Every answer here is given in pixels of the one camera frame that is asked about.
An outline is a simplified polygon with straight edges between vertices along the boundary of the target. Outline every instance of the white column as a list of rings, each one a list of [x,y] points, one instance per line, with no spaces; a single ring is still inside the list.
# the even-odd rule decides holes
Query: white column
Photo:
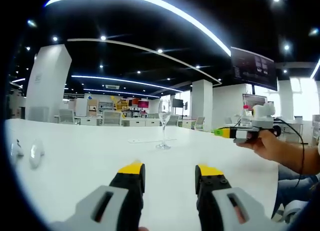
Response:
[[[210,132],[212,129],[213,86],[207,80],[198,80],[192,83],[191,117],[204,117],[203,129]]]
[[[294,119],[294,99],[290,80],[278,81],[281,116],[284,120]]]
[[[71,61],[64,44],[40,49],[32,67],[26,92],[26,119],[31,107],[48,107],[47,122],[55,121],[54,115],[59,113]]]

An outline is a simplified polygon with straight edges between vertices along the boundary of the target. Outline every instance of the human hand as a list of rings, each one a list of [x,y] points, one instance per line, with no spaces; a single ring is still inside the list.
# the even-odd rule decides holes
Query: human hand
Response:
[[[260,157],[272,161],[278,160],[283,149],[283,142],[277,139],[272,132],[266,129],[259,132],[258,138],[248,140],[245,143],[237,143],[236,145],[252,149]]]

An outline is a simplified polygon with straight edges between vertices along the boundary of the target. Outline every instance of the television screen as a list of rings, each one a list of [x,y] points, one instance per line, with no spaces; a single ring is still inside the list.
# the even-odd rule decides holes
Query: television screen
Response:
[[[231,47],[233,78],[277,91],[275,62],[260,54]]]
[[[149,108],[149,102],[148,101],[140,101],[139,100],[138,108]]]
[[[183,108],[184,107],[184,101],[182,99],[174,98],[173,101],[172,101],[172,107],[173,108]]]

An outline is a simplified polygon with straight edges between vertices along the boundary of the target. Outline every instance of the red object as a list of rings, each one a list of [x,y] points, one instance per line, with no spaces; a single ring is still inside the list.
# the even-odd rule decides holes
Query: red object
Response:
[[[149,108],[149,101],[141,101],[141,100],[139,100],[138,108]]]

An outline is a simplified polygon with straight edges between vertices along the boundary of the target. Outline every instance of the white wall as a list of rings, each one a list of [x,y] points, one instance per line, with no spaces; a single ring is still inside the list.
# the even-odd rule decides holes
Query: white wall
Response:
[[[245,84],[236,84],[213,88],[212,98],[212,128],[223,127],[225,118],[231,118],[235,123],[235,115],[241,115],[243,110],[242,94],[247,92]]]

